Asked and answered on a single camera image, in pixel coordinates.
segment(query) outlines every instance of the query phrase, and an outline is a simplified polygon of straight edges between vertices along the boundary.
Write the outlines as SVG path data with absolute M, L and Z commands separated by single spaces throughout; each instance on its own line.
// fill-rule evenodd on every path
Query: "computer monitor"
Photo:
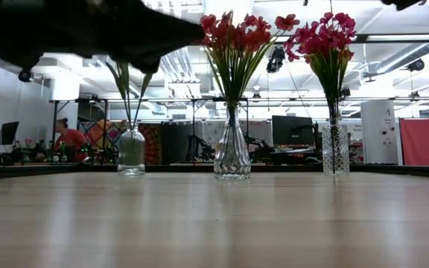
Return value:
M 0 145 L 12 145 L 16 139 L 19 122 L 2 124 L 0 130 Z
M 286 147 L 313 145 L 312 118 L 273 115 L 273 143 Z

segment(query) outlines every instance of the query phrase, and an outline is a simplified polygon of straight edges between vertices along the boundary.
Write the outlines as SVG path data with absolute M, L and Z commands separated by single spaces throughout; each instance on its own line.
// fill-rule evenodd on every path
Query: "red shirt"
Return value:
M 65 135 L 61 135 L 56 141 L 56 150 L 59 150 L 60 143 L 65 142 L 66 146 L 73 147 L 76 150 L 80 150 L 82 144 L 86 142 L 86 139 L 83 137 L 82 133 L 78 130 L 67 130 Z

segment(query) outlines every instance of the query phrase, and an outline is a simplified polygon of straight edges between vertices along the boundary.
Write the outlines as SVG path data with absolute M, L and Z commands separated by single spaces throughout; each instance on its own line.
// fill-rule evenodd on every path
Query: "person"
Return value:
M 69 162 L 81 162 L 87 157 L 87 153 L 80 151 L 86 139 L 78 130 L 68 128 L 68 119 L 63 118 L 56 121 L 56 133 L 60 134 L 55 144 L 56 152 L 60 145 L 65 143 L 65 153 Z

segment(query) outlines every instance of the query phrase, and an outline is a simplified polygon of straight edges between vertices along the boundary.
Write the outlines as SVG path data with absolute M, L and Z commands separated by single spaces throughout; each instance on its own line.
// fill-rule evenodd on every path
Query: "ribbed glass vase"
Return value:
M 226 105 L 223 136 L 214 158 L 216 179 L 249 179 L 251 161 L 238 119 L 238 103 Z
M 127 129 L 120 137 L 118 151 L 118 171 L 125 176 L 137 176 L 145 173 L 145 137 L 139 128 Z
M 347 126 L 338 120 L 329 120 L 322 128 L 322 163 L 324 174 L 345 176 L 350 174 L 349 133 Z

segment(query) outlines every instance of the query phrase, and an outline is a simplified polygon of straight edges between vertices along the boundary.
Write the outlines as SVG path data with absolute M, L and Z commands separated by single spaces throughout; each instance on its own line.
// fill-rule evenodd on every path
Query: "table surface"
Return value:
M 0 179 L 0 267 L 429 268 L 429 178 Z

